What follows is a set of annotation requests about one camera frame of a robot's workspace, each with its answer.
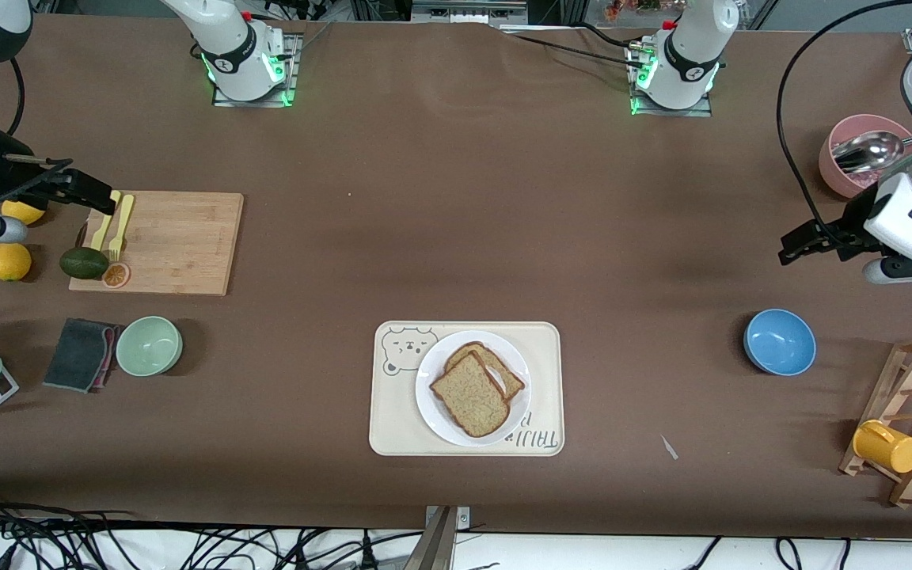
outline dried citrus slice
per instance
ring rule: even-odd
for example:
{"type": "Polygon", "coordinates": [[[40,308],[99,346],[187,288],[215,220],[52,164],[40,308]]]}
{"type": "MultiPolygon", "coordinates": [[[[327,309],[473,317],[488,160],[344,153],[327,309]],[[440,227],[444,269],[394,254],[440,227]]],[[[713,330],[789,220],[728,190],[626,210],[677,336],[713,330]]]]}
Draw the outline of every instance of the dried citrus slice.
{"type": "Polygon", "coordinates": [[[111,264],[111,266],[108,266],[108,270],[104,272],[104,275],[101,276],[101,281],[104,282],[104,287],[117,289],[129,283],[130,277],[129,266],[126,264],[111,264]]]}

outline brown table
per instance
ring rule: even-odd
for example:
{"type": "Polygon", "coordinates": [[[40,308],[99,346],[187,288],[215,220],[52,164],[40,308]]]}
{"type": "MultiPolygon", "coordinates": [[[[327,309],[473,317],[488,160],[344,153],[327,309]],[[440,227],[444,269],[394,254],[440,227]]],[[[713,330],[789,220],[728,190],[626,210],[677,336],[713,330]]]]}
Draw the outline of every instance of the brown table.
{"type": "MultiPolygon", "coordinates": [[[[23,141],[116,188],[246,203],[223,298],[69,292],[55,261],[86,211],[32,231],[32,282],[0,283],[22,386],[0,411],[0,495],[189,522],[419,526],[424,505],[468,504],[486,530],[912,537],[882,477],[836,473],[888,343],[912,338],[912,285],[869,285],[834,255],[776,260],[808,217],[773,122],[804,39],[738,33],[714,117],[675,120],[631,116],[614,64],[482,25],[337,25],[305,51],[293,108],[247,111],[210,107],[179,21],[37,18],[23,141]],[[799,378],[742,353],[771,306],[819,339],[799,378]],[[97,396],[40,386],[66,317],[146,314],[184,331],[171,375],[119,371],[97,396]],[[564,451],[378,457],[369,380],[388,320],[557,325],[564,451]]],[[[843,116],[912,125],[905,60],[893,35],[811,51],[786,115],[811,177],[843,116]]],[[[0,126],[14,98],[0,65],[0,126]]]]}

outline wooden cutting board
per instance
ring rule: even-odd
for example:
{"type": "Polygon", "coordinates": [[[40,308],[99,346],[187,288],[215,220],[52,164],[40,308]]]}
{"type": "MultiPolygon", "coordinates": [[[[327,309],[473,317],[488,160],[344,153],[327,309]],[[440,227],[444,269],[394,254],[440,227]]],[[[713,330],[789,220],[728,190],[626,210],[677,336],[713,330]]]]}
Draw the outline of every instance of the wooden cutting board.
{"type": "MultiPolygon", "coordinates": [[[[136,197],[126,229],[122,262],[131,278],[108,289],[101,281],[71,279],[70,291],[158,293],[159,295],[227,295],[235,241],[245,198],[218,192],[123,191],[136,197]]],[[[91,211],[83,245],[104,221],[91,211]]],[[[108,249],[119,229],[112,218],[104,238],[108,249]]]]}

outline toast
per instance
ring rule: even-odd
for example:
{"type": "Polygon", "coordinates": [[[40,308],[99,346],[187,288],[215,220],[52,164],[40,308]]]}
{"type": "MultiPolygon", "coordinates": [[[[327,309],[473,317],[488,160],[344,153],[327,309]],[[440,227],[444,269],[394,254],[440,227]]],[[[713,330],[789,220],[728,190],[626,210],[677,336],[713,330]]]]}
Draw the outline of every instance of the toast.
{"type": "Polygon", "coordinates": [[[467,354],[432,382],[431,391],[470,437],[491,434],[509,418],[509,403],[477,353],[467,354]]]}
{"type": "Polygon", "coordinates": [[[506,363],[499,358],[499,355],[488,350],[488,347],[485,347],[478,342],[467,343],[454,352],[453,355],[449,357],[449,360],[446,360],[446,372],[471,352],[477,353],[477,356],[481,357],[481,362],[484,362],[485,369],[486,367],[491,366],[491,368],[495,368],[495,371],[502,376],[502,383],[506,385],[506,389],[504,390],[506,401],[511,401],[520,390],[526,387],[523,380],[506,366],[506,363]]]}

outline metal spoon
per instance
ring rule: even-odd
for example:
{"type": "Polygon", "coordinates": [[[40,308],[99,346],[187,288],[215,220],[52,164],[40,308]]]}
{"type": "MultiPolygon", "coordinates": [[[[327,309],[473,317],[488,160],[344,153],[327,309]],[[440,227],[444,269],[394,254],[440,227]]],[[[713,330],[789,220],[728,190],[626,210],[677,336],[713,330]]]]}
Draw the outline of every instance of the metal spoon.
{"type": "Polygon", "coordinates": [[[872,131],[840,143],[833,149],[833,158],[844,173],[867,173],[897,162],[909,145],[912,137],[900,139],[887,131],[872,131]]]}

